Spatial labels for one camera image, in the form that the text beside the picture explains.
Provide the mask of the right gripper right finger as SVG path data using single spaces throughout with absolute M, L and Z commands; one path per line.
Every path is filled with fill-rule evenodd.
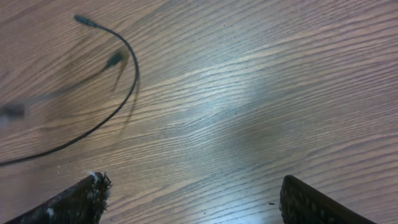
M 284 224 L 376 224 L 293 175 L 283 179 L 279 210 Z

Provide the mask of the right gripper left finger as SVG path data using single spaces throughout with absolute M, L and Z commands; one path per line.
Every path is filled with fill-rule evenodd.
M 98 224 L 108 207 L 112 182 L 90 172 L 84 179 L 6 224 Z

